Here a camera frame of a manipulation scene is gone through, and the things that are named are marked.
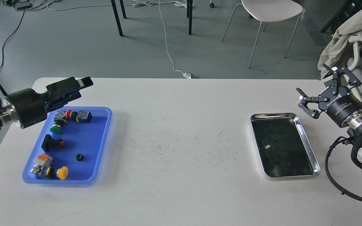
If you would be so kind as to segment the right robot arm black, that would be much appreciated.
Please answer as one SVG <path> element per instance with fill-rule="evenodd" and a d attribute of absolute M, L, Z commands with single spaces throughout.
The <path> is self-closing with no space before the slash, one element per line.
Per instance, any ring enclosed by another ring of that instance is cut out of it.
<path fill-rule="evenodd" d="M 332 84 L 318 94 L 307 96 L 301 89 L 296 90 L 300 94 L 299 107 L 310 117 L 317 119 L 321 112 L 325 112 L 340 128 L 348 127 L 349 137 L 338 137 L 329 147 L 326 154 L 326 175 L 330 182 L 342 195 L 362 202 L 362 197 L 343 188 L 330 174 L 328 161 L 332 150 L 339 144 L 351 144 L 350 157 L 352 162 L 362 170 L 362 102 L 358 100 L 348 86 L 341 85 L 341 76 L 348 76 L 348 85 L 352 88 L 360 86 L 360 80 L 347 67 L 330 68 L 326 64 L 323 67 L 328 71 L 326 76 L 332 76 Z"/>

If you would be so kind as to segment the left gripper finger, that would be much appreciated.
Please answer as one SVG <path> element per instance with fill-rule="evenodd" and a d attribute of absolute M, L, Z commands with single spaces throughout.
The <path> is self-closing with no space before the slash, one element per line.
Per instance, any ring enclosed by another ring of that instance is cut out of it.
<path fill-rule="evenodd" d="M 82 79 L 77 79 L 77 81 L 80 84 L 80 89 L 76 92 L 69 93 L 65 96 L 60 96 L 58 98 L 53 98 L 51 94 L 49 93 L 49 96 L 46 100 L 46 109 L 59 109 L 62 108 L 64 105 L 68 104 L 68 102 L 71 102 L 75 99 L 79 99 L 81 97 L 80 90 L 87 88 L 89 86 L 93 85 L 93 81 L 91 78 L 85 77 Z"/>
<path fill-rule="evenodd" d="M 46 86 L 46 89 L 53 98 L 58 98 L 78 91 L 80 89 L 80 84 L 74 77 L 70 77 L 56 83 L 49 84 Z"/>

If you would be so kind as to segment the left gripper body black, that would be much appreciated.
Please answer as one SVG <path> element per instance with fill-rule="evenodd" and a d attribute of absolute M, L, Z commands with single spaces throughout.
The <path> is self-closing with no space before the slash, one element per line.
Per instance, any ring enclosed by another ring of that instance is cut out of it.
<path fill-rule="evenodd" d="M 4 125 L 11 123 L 24 129 L 46 120 L 49 112 L 74 100 L 74 90 L 49 88 L 39 94 L 31 88 L 4 96 Z"/>

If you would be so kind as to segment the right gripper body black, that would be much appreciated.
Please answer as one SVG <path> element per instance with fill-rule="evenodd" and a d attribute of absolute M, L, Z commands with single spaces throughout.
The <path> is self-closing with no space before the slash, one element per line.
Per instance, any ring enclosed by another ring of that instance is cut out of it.
<path fill-rule="evenodd" d="M 362 114 L 362 102 L 353 96 L 346 86 L 340 86 L 336 95 L 332 94 L 329 86 L 319 96 L 328 99 L 319 103 L 319 109 L 325 111 L 340 128 L 349 126 L 347 118 L 353 113 Z"/>

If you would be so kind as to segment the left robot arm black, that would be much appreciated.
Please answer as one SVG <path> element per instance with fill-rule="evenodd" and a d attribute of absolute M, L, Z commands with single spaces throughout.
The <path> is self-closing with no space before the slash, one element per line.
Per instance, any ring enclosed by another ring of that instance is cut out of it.
<path fill-rule="evenodd" d="M 79 99 L 80 90 L 92 85 L 90 77 L 70 77 L 47 85 L 42 94 L 31 88 L 7 94 L 0 84 L 0 130 L 12 123 L 24 129 L 42 122 L 49 112 Z"/>

